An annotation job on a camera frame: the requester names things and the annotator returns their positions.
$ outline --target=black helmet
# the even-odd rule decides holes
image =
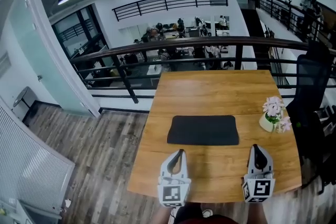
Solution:
[[[161,23],[158,23],[158,24],[156,25],[156,28],[160,31],[160,30],[162,30],[163,26],[162,26]]]

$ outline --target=wooden floor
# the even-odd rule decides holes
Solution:
[[[25,123],[63,156],[76,164],[67,189],[70,208],[64,224],[148,223],[157,199],[127,191],[132,165],[147,114],[104,111],[99,119],[67,114],[38,104],[35,116]],[[336,187],[329,185],[317,196],[319,180],[308,188],[274,195],[264,202],[269,224],[328,223],[336,213]],[[248,205],[203,204],[215,214],[246,223]]]

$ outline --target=radiator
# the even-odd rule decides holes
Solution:
[[[8,114],[0,107],[0,200],[58,214],[74,164]]]

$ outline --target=staircase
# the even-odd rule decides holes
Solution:
[[[241,9],[250,37],[264,37],[264,31],[261,27],[259,16],[254,9]],[[256,58],[269,59],[269,47],[253,46]],[[257,61],[259,70],[271,71],[271,64],[269,61]]]

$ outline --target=doorframe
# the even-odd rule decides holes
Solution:
[[[87,108],[94,117],[98,118],[100,116],[100,105],[77,76],[62,50],[44,10],[42,0],[28,0],[28,3],[32,11],[36,30],[60,74],[78,97],[80,103]]]

